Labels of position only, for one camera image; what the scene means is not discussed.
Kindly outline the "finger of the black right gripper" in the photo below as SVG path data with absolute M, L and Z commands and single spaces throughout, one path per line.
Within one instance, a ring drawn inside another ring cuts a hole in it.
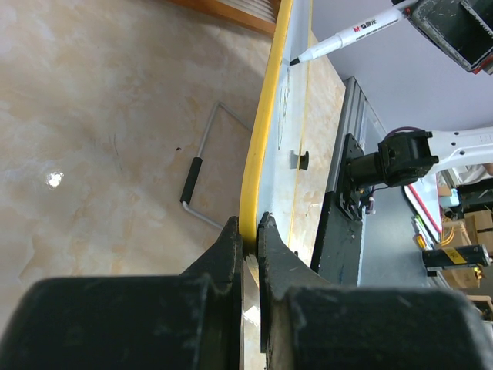
M 492 1 L 418 1 L 410 23 L 466 72 L 492 72 Z

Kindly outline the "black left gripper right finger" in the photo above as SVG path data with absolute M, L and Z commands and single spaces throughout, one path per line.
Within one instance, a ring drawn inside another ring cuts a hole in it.
M 311 270 L 264 214 L 257 231 L 261 350 L 269 369 L 490 369 L 492 339 L 463 295 L 346 288 Z

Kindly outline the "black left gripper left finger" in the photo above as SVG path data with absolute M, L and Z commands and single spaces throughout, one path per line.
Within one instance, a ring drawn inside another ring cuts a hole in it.
M 231 217 L 178 275 L 58 277 L 22 297 L 3 369 L 238 369 L 243 242 Z

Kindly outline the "white marker pen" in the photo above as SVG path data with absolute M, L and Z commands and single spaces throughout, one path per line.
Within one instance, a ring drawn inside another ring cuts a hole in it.
M 417 3 L 418 1 L 402 1 L 382 13 L 372 16 L 356 25 L 352 25 L 347 29 L 336 32 L 331 37 L 311 46 L 298 57 L 291 60 L 290 66 L 318 59 L 338 49 L 352 45 L 368 36 L 374 35 L 399 21 L 408 18 L 411 14 L 412 6 Z

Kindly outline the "yellow framed whiteboard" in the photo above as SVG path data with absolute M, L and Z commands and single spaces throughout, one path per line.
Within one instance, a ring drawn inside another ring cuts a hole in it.
M 243 368 L 262 369 L 259 270 L 253 229 L 273 215 L 282 241 L 309 264 L 345 86 L 327 57 L 293 64 L 317 43 L 311 1 L 283 1 L 247 153 L 240 195 L 244 240 Z

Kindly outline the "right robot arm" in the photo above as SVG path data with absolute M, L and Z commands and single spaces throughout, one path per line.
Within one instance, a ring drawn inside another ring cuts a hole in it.
M 407 19 L 433 45 L 467 72 L 492 73 L 490 1 L 400 1 L 356 33 L 367 36 Z M 344 189 L 385 184 L 407 186 L 442 170 L 483 164 L 492 156 L 492 129 L 399 132 L 377 145 L 377 152 L 349 152 L 341 164 Z

